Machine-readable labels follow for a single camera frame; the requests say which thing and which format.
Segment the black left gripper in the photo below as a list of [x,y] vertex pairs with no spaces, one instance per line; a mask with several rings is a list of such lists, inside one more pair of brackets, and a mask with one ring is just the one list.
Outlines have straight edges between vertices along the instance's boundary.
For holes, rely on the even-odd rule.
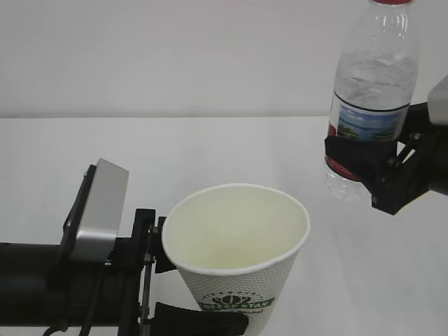
[[[145,320],[150,312],[152,238],[155,273],[176,269],[162,243],[166,217],[160,216],[156,226],[155,219],[154,209],[137,209],[131,237],[119,238],[111,254],[106,289],[118,335],[147,333]],[[237,312],[195,311],[157,302],[148,326],[149,335],[243,335],[249,326],[249,318]]]

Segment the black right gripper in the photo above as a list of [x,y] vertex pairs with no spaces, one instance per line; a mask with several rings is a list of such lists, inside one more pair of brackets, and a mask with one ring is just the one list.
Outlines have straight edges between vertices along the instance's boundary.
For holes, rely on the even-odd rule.
[[409,107],[397,143],[325,139],[325,154],[347,168],[371,194],[372,207],[395,215],[420,197],[420,182],[447,194],[447,126],[430,120],[426,102]]

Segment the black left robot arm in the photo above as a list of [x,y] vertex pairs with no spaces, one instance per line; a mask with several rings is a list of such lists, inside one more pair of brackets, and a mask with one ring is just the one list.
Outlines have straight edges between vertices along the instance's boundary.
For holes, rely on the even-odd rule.
[[149,307],[156,213],[138,209],[130,237],[119,237],[106,262],[61,258],[59,246],[1,245],[1,324],[41,326],[47,335],[115,326],[119,335],[243,335],[247,316]]

